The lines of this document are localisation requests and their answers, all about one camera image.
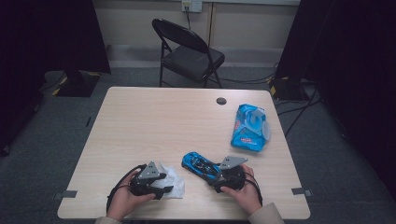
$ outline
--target black stand base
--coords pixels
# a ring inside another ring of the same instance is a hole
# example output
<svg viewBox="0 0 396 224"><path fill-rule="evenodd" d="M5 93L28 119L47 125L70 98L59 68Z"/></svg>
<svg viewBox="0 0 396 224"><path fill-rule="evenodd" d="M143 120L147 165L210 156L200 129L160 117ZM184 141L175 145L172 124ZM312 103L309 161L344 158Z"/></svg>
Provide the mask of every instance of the black stand base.
<svg viewBox="0 0 396 224"><path fill-rule="evenodd" d="M268 82L270 92L276 100L307 101L309 100L300 82L292 82L289 79L271 79Z"/></svg>
<svg viewBox="0 0 396 224"><path fill-rule="evenodd" d="M99 80L98 75L90 75L88 73L80 73L78 83L75 78L67 77L67 79L59 84L58 89L53 93L56 96L69 97L91 97L93 89Z"/></svg>

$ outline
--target gray floor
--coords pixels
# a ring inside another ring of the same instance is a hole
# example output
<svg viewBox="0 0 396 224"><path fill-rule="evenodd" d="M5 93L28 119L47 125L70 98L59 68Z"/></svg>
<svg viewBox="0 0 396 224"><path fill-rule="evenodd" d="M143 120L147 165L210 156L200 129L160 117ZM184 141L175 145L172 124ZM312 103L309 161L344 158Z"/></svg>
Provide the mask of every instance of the gray floor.
<svg viewBox="0 0 396 224"><path fill-rule="evenodd" d="M273 68L223 67L219 75L249 80L273 72ZM43 91L39 110L10 145L10 155L0 159L0 223L93 223L59 219L60 201L52 197L67 188L106 90L111 86L154 87L158 85L158 74L157 67L113 68L112 75L102 75L90 98L52 96L55 86ZM61 75L62 72L47 73L45 86ZM176 86L199 88L183 77L171 75L167 73L166 78ZM265 83L225 80L222 83L226 89L268 90ZM306 85L309 94L313 88ZM287 103L276 109L282 112L302 105ZM298 113L279 116L285 131ZM322 102L308 107L290 130L287 141L297 172L303 187L311 189L314 195L307 198L311 217L286 223L396 223L395 202L370 165L342 134L336 117Z"/></svg>

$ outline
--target hand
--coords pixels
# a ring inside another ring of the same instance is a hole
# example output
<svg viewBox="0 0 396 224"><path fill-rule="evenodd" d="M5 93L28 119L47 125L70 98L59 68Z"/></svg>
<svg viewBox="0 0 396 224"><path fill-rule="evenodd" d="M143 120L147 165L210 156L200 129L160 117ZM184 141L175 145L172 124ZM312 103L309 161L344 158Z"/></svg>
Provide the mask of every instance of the hand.
<svg viewBox="0 0 396 224"><path fill-rule="evenodd" d="M246 175L246 179L255 182L255 180L253 179L253 169L246 166L245 164L242 164L241 166L244 169L245 173L249 174ZM241 206L249 215L253 214L262 207L259 202L259 195L256 188L248 182L245 182L245 186L242 187L240 190L234 190L228 187L221 187L220 189L224 193L233 197L239 204L239 206Z"/></svg>
<svg viewBox="0 0 396 224"><path fill-rule="evenodd" d="M148 202L155 198L155 194L147 194L142 196L135 196L129 191L127 187L130 180L136 175L138 171L131 172L120 184L126 186L119 188L113 196L111 205L107 211L107 217L112 217L118 221L122 221L124 217L132 213L142 203Z"/></svg>

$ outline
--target chair seat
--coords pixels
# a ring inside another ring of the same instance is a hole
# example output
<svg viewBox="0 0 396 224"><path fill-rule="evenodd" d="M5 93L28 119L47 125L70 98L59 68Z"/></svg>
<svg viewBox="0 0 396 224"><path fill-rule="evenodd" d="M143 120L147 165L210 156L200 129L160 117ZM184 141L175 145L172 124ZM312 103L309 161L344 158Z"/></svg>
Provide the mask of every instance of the chair seat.
<svg viewBox="0 0 396 224"><path fill-rule="evenodd" d="M225 56L215 49L209 50L216 70L224 63ZM162 64L167 69L192 78L197 82L201 82L211 75L207 73L209 64L207 55L183 46L163 57Z"/></svg>

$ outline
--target chair backrest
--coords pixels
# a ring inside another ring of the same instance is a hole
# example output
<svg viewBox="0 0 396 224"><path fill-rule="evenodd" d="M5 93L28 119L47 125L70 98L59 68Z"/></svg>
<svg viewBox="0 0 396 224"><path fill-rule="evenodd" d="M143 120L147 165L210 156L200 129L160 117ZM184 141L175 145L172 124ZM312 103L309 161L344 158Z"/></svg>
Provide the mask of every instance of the chair backrest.
<svg viewBox="0 0 396 224"><path fill-rule="evenodd" d="M209 52L206 42L195 32L185 27L164 19L154 19L152 27L164 44L166 44L164 40L166 38L189 49L195 49L202 53Z"/></svg>

